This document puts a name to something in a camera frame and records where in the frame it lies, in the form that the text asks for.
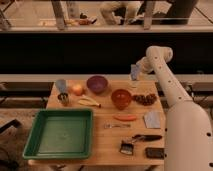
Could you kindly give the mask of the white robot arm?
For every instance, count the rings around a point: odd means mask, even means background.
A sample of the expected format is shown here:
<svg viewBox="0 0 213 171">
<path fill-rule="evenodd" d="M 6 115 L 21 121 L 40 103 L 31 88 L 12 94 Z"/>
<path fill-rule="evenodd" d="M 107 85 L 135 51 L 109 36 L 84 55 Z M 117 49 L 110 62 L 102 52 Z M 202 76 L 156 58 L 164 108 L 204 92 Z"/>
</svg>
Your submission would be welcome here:
<svg viewBox="0 0 213 171">
<path fill-rule="evenodd" d="M 164 171 L 213 171 L 213 127 L 207 112 L 196 104 L 169 69 L 173 50 L 149 46 L 137 64 L 142 73 L 155 72 L 166 97 Z"/>
</svg>

